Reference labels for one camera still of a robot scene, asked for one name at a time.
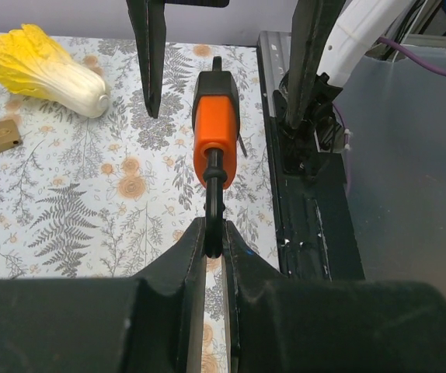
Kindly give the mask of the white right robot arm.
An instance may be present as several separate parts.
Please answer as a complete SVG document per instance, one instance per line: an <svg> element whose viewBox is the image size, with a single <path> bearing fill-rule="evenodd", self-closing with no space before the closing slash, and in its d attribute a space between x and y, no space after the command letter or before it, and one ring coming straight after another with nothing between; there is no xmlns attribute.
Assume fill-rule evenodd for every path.
<svg viewBox="0 0 446 373"><path fill-rule="evenodd" d="M296 129L313 100L313 82L342 88L374 42L409 7L408 1L299 1L291 27L287 116ZM145 107L159 115L166 45L165 3L129 1Z"/></svg>

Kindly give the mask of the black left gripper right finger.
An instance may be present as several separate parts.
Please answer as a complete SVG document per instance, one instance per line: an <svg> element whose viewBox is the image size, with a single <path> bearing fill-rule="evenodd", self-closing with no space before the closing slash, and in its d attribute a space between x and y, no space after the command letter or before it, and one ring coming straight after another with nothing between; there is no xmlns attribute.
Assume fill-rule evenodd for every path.
<svg viewBox="0 0 446 373"><path fill-rule="evenodd" d="M446 298L412 281L289 278L225 227L232 372L446 372Z"/></svg>

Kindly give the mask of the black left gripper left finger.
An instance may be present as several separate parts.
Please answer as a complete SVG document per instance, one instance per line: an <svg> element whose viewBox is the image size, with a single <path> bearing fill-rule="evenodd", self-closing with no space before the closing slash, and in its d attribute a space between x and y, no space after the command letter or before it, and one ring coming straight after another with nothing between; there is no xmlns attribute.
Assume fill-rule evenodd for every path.
<svg viewBox="0 0 446 373"><path fill-rule="evenodd" d="M0 280L0 372L199 372L204 220L130 277Z"/></svg>

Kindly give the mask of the orange padlock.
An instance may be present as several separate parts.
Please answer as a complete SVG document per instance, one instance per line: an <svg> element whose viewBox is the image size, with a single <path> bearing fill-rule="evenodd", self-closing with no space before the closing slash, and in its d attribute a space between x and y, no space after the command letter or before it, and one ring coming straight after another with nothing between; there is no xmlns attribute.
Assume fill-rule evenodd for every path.
<svg viewBox="0 0 446 373"><path fill-rule="evenodd" d="M193 167L206 190L204 250L218 258L223 250L223 191L235 178L240 131L238 90L220 56L213 58L210 71L197 77L192 127Z"/></svg>

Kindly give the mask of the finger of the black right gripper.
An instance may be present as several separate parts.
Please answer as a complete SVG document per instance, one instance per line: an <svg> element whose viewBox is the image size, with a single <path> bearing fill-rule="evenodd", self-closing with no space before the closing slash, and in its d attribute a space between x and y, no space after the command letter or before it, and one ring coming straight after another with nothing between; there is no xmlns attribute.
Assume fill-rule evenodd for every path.
<svg viewBox="0 0 446 373"><path fill-rule="evenodd" d="M343 0L299 0L291 24L287 86L287 124L297 129L313 100L313 89L326 41Z"/></svg>
<svg viewBox="0 0 446 373"><path fill-rule="evenodd" d="M157 118L166 48L165 2L127 0L126 3L137 46L145 108L150 117Z"/></svg>

